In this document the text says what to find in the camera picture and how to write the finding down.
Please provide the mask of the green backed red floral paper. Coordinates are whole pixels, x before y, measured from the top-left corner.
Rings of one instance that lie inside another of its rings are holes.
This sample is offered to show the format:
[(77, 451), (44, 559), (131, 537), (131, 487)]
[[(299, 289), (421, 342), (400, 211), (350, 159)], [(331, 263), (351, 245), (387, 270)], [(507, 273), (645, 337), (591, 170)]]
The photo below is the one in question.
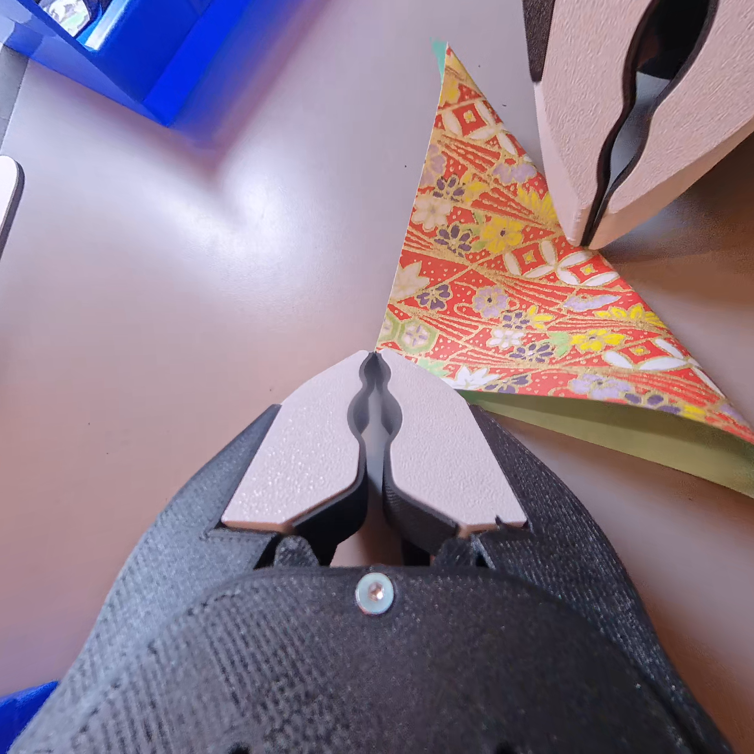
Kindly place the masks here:
[(378, 338), (485, 410), (752, 498), (752, 426), (604, 258), (445, 42)]

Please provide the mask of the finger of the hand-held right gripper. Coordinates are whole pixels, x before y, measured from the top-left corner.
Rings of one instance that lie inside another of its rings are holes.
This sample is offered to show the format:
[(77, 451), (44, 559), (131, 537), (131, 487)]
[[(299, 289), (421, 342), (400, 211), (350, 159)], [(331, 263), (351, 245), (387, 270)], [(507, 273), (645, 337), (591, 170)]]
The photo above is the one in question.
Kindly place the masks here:
[(585, 245), (651, 219), (753, 128), (753, 2), (709, 2), (679, 72), (655, 99), (639, 149), (606, 194)]
[(544, 176), (567, 239), (585, 245), (606, 197), (610, 157), (636, 98), (642, 35), (656, 3), (555, 1), (534, 100)]

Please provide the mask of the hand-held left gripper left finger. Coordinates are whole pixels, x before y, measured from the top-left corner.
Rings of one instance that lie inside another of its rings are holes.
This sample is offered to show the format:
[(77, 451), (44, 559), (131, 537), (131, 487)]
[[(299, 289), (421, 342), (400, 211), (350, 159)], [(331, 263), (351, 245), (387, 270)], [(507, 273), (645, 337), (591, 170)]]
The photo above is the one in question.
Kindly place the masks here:
[(358, 351), (283, 401), (221, 516), (230, 529), (295, 534), (321, 564), (363, 525), (368, 476), (363, 431), (375, 353)]

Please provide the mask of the purple crane patterned paper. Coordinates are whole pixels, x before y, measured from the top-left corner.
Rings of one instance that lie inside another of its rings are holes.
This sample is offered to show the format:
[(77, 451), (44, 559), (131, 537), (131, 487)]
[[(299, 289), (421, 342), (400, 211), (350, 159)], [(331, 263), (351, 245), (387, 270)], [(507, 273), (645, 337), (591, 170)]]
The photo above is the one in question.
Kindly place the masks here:
[(38, 1), (37, 4), (66, 33), (77, 38), (101, 19), (110, 1)]

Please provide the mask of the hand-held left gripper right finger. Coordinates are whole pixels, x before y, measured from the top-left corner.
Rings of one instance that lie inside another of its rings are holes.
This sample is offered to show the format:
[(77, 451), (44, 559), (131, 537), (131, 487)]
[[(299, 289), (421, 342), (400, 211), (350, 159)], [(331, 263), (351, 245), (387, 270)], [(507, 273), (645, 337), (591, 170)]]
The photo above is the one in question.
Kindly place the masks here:
[(382, 499), (388, 523), (414, 548), (436, 555), (527, 517), (467, 401), (395, 351), (378, 353), (382, 375)]

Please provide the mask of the blue plastic bin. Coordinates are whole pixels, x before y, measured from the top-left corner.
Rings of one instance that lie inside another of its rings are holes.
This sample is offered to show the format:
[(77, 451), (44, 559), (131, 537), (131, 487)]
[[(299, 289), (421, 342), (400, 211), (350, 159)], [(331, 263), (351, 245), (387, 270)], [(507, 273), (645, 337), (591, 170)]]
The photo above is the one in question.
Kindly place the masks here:
[(73, 38), (37, 2), (2, 1), (2, 45), (133, 112), (171, 126), (223, 58), (263, 55), (320, 2), (110, 1)]
[(9, 749), (58, 685), (52, 681), (1, 698), (1, 752)]

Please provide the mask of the white stand plate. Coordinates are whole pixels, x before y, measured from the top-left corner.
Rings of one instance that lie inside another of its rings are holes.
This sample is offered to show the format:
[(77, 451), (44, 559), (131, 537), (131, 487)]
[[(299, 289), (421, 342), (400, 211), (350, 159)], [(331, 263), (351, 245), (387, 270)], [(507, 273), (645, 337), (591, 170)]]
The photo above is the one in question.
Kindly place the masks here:
[(1, 237), (3, 254), (22, 198), (25, 175), (22, 166), (12, 157), (1, 156)]

